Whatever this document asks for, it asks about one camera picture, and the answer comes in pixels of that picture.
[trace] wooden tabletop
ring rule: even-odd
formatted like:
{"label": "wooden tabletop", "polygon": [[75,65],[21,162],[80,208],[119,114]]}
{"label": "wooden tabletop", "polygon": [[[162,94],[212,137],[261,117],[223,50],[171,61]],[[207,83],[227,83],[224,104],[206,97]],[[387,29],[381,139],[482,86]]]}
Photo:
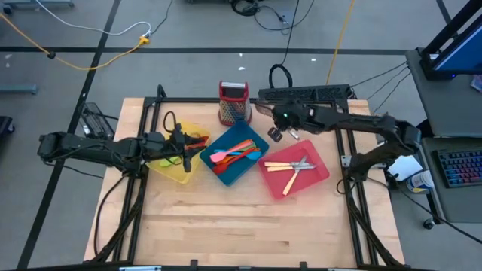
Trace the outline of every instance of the wooden tabletop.
{"label": "wooden tabletop", "polygon": [[[124,100],[115,140],[136,136],[142,103],[143,99]],[[215,103],[163,103],[157,131],[163,131],[164,114],[174,111],[178,120],[207,129],[216,140],[228,129],[219,123],[218,109]],[[364,100],[349,101],[349,109],[354,114],[369,114]],[[267,131],[273,121],[259,114],[254,106],[250,126],[270,144],[268,154],[296,143],[288,134],[280,143],[270,139]],[[349,154],[345,135],[343,132],[345,152]],[[296,267],[306,261],[309,267],[356,267],[345,197],[335,189],[341,179],[335,134],[299,132],[299,136],[312,141],[331,176],[281,201],[272,199],[257,166],[232,187],[224,186],[203,163],[188,184],[179,184],[151,170],[135,264],[185,266],[197,259],[200,266]],[[355,132],[355,141],[362,153],[377,144],[375,135],[365,132]],[[372,169],[368,175],[384,181],[379,169]],[[106,170],[99,201],[120,176],[116,169]],[[117,229],[126,185],[124,181],[106,200],[99,248]],[[364,186],[374,232],[395,259],[403,263],[388,190],[370,181]],[[358,228],[368,263],[365,235]],[[124,246],[123,258],[126,255]],[[92,227],[84,258],[93,256]]]}

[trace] keyboard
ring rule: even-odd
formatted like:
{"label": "keyboard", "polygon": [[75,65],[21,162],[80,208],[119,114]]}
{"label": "keyboard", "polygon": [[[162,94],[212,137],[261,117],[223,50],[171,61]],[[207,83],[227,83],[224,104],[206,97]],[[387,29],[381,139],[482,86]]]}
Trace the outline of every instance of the keyboard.
{"label": "keyboard", "polygon": [[302,99],[314,102],[332,101],[334,99],[351,99],[353,91],[348,84],[314,86],[314,87],[284,87],[259,90],[259,98],[273,99]]}
{"label": "keyboard", "polygon": [[482,149],[434,152],[447,188],[482,184]]}

